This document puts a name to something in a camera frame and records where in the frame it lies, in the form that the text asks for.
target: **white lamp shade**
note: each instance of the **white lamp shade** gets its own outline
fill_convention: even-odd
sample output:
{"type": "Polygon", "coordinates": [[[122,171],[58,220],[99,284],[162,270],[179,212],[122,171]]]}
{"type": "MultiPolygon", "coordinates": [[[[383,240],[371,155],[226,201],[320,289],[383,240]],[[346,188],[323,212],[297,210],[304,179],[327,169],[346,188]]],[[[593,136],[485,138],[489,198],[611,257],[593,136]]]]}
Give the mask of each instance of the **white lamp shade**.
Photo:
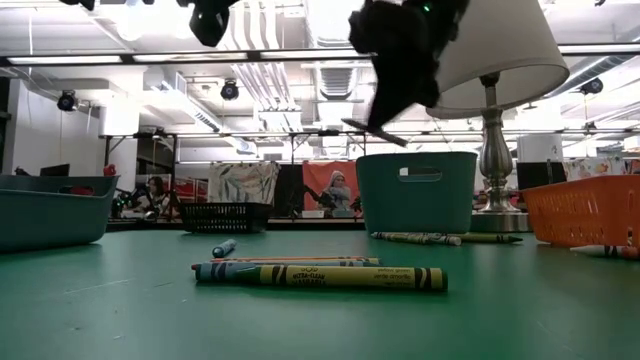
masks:
{"type": "Polygon", "coordinates": [[[479,116],[487,107],[480,76],[500,72],[498,106],[536,100],[568,77],[569,70],[537,0],[471,0],[458,39],[440,58],[442,97],[431,116],[479,116]]]}

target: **teal plastic basket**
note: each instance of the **teal plastic basket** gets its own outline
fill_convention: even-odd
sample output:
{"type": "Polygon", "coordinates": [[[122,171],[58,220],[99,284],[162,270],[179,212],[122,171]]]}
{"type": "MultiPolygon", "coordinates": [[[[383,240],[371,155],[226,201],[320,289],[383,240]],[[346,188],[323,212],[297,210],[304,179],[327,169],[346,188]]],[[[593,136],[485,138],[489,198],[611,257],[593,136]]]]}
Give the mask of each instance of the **teal plastic basket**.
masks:
{"type": "Polygon", "coordinates": [[[367,231],[468,232],[477,158],[468,152],[358,158],[367,231]]]}
{"type": "Polygon", "coordinates": [[[117,180],[0,175],[0,252],[99,240],[107,227],[117,180]],[[76,189],[91,195],[73,195],[76,189]]]}

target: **person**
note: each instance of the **person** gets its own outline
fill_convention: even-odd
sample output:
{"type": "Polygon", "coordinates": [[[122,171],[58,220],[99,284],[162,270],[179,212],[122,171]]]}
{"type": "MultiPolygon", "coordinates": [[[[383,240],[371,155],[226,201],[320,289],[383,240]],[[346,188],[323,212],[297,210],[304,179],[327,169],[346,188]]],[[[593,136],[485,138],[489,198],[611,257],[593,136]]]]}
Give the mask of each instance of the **person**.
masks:
{"type": "MultiPolygon", "coordinates": [[[[164,181],[159,176],[154,176],[149,179],[147,183],[149,187],[149,195],[151,195],[151,200],[153,204],[157,206],[160,210],[160,215],[163,215],[166,209],[169,206],[169,195],[164,191],[164,181]]],[[[138,198],[140,205],[136,206],[133,209],[136,212],[145,212],[152,210],[151,204],[149,204],[149,200],[146,196],[141,196],[138,198]]]]}
{"type": "Polygon", "coordinates": [[[351,210],[351,189],[345,182],[344,174],[338,170],[331,173],[327,187],[322,191],[329,195],[336,206],[333,210],[351,210]]]}

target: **table surface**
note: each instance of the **table surface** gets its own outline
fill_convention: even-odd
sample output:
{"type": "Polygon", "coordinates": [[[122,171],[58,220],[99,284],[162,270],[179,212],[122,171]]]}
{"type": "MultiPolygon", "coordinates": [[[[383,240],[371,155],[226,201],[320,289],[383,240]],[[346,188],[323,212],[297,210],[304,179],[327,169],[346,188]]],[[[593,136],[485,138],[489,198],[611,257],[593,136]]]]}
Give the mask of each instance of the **table surface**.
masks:
{"type": "Polygon", "coordinates": [[[3,359],[637,359],[640,262],[538,245],[419,246],[363,231],[233,236],[233,256],[441,267],[449,292],[197,285],[229,235],[110,233],[0,256],[3,359]]]}

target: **silver lamp base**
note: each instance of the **silver lamp base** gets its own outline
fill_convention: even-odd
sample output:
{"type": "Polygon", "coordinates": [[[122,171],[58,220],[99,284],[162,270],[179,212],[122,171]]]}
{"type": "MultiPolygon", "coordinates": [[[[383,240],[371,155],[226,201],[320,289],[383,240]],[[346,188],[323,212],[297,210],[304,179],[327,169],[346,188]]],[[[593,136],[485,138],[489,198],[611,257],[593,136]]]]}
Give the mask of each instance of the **silver lamp base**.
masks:
{"type": "Polygon", "coordinates": [[[476,212],[471,215],[471,232],[531,232],[529,214],[521,212],[476,212]]]}

